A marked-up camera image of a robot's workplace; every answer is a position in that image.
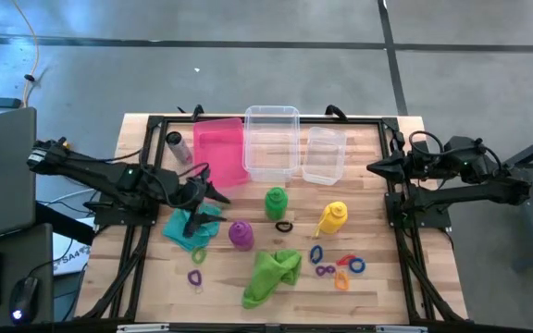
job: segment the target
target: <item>purple toy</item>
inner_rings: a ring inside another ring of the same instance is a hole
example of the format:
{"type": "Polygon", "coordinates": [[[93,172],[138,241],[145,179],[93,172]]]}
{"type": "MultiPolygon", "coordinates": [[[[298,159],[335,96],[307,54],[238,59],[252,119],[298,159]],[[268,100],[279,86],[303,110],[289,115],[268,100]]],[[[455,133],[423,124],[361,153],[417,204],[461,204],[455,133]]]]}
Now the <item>purple toy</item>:
{"type": "Polygon", "coordinates": [[[229,240],[240,251],[248,251],[254,246],[252,227],[248,222],[237,221],[229,227],[229,240]]]}
{"type": "Polygon", "coordinates": [[[189,272],[188,275],[189,282],[194,287],[201,287],[201,284],[203,283],[203,277],[201,276],[201,272],[198,269],[192,270],[189,272]]]}
{"type": "Polygon", "coordinates": [[[333,265],[328,265],[328,266],[322,266],[322,265],[320,265],[320,266],[316,267],[316,274],[317,274],[319,277],[322,277],[323,275],[325,275],[325,274],[327,274],[327,273],[332,274],[332,273],[334,273],[334,272],[336,272],[336,271],[337,271],[337,269],[334,268],[333,265]]]}

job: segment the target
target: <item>purple ring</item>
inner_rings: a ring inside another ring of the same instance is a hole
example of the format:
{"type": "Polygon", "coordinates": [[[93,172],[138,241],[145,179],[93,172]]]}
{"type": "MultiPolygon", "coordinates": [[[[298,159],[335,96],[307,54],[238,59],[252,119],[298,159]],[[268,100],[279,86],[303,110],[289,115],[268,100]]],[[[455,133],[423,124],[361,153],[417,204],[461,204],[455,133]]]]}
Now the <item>purple ring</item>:
{"type": "Polygon", "coordinates": [[[337,271],[337,269],[334,268],[333,265],[328,265],[328,266],[322,266],[322,265],[320,265],[320,266],[317,266],[317,267],[316,267],[316,274],[317,274],[319,277],[322,277],[322,276],[324,276],[324,275],[327,274],[327,273],[330,273],[330,274],[335,273],[336,271],[337,271]]]}
{"type": "Polygon", "coordinates": [[[319,276],[319,277],[322,277],[323,275],[326,274],[326,268],[322,265],[320,266],[317,266],[316,267],[316,274],[319,276]]]}
{"type": "Polygon", "coordinates": [[[203,283],[203,277],[201,276],[201,272],[199,272],[198,269],[190,271],[188,275],[188,279],[189,279],[189,282],[195,287],[200,287],[201,283],[203,283]],[[195,276],[195,275],[197,276],[196,281],[192,278],[192,276],[195,276]]]}

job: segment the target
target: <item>yellow bottle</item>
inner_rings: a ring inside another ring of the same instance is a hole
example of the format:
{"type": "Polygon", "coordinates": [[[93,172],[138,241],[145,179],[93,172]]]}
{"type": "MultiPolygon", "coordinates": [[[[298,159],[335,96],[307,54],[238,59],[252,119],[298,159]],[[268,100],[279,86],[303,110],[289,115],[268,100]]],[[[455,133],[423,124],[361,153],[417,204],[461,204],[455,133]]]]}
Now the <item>yellow bottle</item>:
{"type": "Polygon", "coordinates": [[[343,202],[331,203],[324,208],[320,221],[316,227],[316,233],[314,236],[318,237],[320,230],[328,234],[333,234],[347,222],[347,205],[343,202]]]}

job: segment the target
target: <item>gray floor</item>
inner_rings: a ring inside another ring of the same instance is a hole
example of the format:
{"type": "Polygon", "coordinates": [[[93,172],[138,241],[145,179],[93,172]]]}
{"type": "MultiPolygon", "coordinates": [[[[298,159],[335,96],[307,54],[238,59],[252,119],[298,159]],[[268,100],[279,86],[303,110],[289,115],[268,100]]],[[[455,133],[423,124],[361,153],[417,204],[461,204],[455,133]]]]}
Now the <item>gray floor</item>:
{"type": "MultiPolygon", "coordinates": [[[[396,43],[533,44],[533,0],[386,2],[396,43]]],[[[42,36],[384,41],[374,0],[20,3],[42,36]]],[[[27,33],[14,7],[0,0],[0,34],[27,33]]],[[[423,116],[444,141],[482,137],[503,158],[533,142],[533,53],[398,52],[397,58],[408,113],[423,116]]],[[[0,45],[0,96],[21,96],[32,60],[31,46],[0,45]]],[[[97,156],[113,154],[125,112],[174,112],[200,103],[215,113],[274,104],[319,114],[335,104],[353,115],[397,115],[382,50],[44,46],[38,75],[31,95],[38,136],[66,136],[75,149],[97,156]]],[[[43,200],[79,189],[62,178],[37,182],[43,200]]],[[[450,212],[470,317],[533,328],[533,271],[518,275],[510,268],[530,250],[518,208],[467,203],[450,212]]]]}

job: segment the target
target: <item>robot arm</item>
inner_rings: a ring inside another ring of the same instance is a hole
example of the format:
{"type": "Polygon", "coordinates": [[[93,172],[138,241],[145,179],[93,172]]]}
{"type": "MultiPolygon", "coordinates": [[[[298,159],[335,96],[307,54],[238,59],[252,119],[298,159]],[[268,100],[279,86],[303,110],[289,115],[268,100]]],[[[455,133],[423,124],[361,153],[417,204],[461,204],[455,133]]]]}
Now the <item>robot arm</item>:
{"type": "MultiPolygon", "coordinates": [[[[174,171],[159,169],[154,172],[141,161],[137,164],[108,163],[115,159],[100,160],[79,154],[65,147],[64,142],[65,138],[36,141],[28,157],[30,170],[41,175],[61,175],[77,180],[106,194],[121,209],[137,214],[146,214],[153,204],[167,204],[191,211],[184,230],[187,237],[203,223],[223,220],[218,216],[195,214],[205,197],[229,204],[228,198],[207,181],[208,166],[198,175],[187,178],[185,184],[180,184],[180,176],[174,171]]],[[[92,203],[89,206],[99,208],[92,203]]]]}
{"type": "Polygon", "coordinates": [[[421,212],[433,205],[477,200],[517,205],[529,198],[531,182],[525,173],[515,167],[504,167],[499,157],[480,139],[454,136],[442,145],[433,134],[416,131],[409,141],[413,149],[406,154],[403,151],[403,135],[395,135],[390,143],[391,156],[367,166],[367,170],[405,187],[399,207],[395,208],[401,213],[421,212]],[[440,152],[430,153],[425,142],[413,142],[415,134],[431,136],[440,145],[440,152]],[[493,156],[494,162],[487,153],[493,156]],[[460,177],[470,186],[431,191],[410,181],[455,177],[460,177]]]}

